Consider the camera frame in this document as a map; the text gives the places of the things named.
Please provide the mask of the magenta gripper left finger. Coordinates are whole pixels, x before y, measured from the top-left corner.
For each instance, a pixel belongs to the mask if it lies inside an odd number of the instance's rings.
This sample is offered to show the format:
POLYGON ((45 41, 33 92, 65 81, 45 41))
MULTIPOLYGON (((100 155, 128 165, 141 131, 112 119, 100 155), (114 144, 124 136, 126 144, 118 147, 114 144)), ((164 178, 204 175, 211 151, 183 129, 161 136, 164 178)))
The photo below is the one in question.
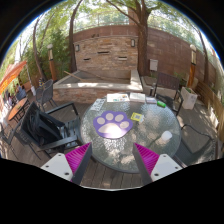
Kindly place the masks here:
POLYGON ((79 185, 92 155, 92 143, 82 145, 67 154, 57 153, 42 169, 79 185))

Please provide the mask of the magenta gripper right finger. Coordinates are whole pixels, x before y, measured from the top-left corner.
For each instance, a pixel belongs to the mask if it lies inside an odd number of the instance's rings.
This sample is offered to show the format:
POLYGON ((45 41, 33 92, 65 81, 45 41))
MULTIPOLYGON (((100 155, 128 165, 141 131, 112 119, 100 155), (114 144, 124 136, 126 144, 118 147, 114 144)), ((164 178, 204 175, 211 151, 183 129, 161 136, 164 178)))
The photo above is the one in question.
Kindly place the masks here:
POLYGON ((147 185, 182 169, 169 155, 158 155, 140 144, 134 143, 132 152, 143 185, 147 185))

